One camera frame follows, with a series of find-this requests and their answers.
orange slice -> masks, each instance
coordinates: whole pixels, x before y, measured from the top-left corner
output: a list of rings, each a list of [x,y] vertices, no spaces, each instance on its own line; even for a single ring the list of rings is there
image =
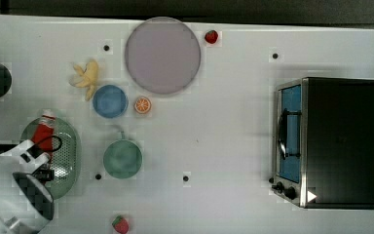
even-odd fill
[[[151,109],[151,101],[147,97],[139,97],[134,105],[135,111],[140,114],[146,114]]]

oven window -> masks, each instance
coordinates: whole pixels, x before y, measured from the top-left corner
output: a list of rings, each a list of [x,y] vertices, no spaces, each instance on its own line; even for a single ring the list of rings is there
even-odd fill
[[[281,113],[300,113],[302,110],[301,86],[281,90]],[[300,115],[286,115],[285,157],[280,157],[280,177],[299,183],[300,175]]]

oven knob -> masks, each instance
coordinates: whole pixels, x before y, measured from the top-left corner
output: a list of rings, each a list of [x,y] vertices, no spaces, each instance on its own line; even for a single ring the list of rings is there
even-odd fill
[[[284,189],[284,196],[286,196],[290,200],[293,200],[296,198],[296,190],[294,190],[293,187],[286,188]]]
[[[281,182],[278,182],[276,185],[272,185],[272,188],[275,189],[278,193],[282,193],[284,186]]]

red ketchup bottle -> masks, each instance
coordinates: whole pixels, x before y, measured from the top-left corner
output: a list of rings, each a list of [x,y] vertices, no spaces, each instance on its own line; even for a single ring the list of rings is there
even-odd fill
[[[55,121],[56,116],[53,111],[50,109],[44,109],[42,116],[39,119],[38,127],[35,130],[35,134],[31,139],[35,144],[38,143],[38,146],[51,156],[49,163],[51,163],[53,159],[53,153],[51,153],[53,150],[53,141],[51,136],[54,134]]]

green bowl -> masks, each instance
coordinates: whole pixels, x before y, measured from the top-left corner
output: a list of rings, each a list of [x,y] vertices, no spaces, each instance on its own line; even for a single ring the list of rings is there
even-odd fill
[[[142,153],[132,141],[120,139],[105,150],[103,164],[105,171],[111,176],[129,178],[141,168]]]

